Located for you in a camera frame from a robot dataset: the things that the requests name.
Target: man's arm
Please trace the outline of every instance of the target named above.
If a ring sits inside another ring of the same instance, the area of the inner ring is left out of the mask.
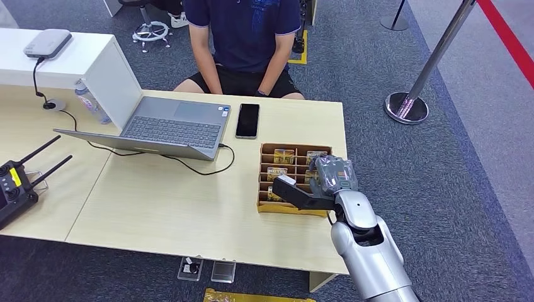
[[[200,74],[204,78],[204,81],[208,85],[212,94],[222,94],[217,68],[215,67],[212,53],[210,52],[210,28],[208,26],[197,27],[189,25],[189,34],[191,36],[193,55],[195,56],[196,65],[198,66]]]
[[[295,39],[295,34],[290,33],[287,35],[276,35],[276,50],[275,54],[267,66],[267,71],[263,76],[263,80],[259,85],[258,91],[263,92],[266,96],[271,94],[271,90],[276,84],[276,81],[280,77],[287,60],[291,55],[291,49],[293,47],[293,40]]]

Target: yellow label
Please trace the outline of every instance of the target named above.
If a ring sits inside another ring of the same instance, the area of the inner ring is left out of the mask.
[[[15,186],[20,187],[22,185],[22,182],[20,181],[20,178],[18,177],[15,168],[11,168],[9,172],[11,173],[11,178],[13,179]]]
[[[236,294],[215,291],[207,288],[204,294],[204,302],[232,301],[232,302],[315,302],[312,299],[279,298],[271,296],[258,296],[255,294]]]

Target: laptop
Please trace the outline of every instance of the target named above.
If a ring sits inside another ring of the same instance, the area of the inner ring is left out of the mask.
[[[111,148],[215,159],[230,106],[145,96],[120,136],[54,129]]]

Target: red rope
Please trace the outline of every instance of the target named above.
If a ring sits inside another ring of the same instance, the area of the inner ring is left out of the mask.
[[[522,46],[521,42],[519,42],[512,29],[510,29],[510,26],[506,24],[491,0],[478,0],[478,3],[526,80],[528,80],[534,89],[534,61],[532,61],[528,52]]]

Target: white shelf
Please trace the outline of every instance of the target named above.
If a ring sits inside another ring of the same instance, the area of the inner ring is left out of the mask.
[[[23,50],[39,30],[0,28],[6,42],[0,47],[0,84],[32,86],[36,59]],[[37,68],[38,87],[74,89],[82,79],[117,128],[122,129],[135,109],[141,87],[115,36],[72,33],[70,42],[56,58]]]

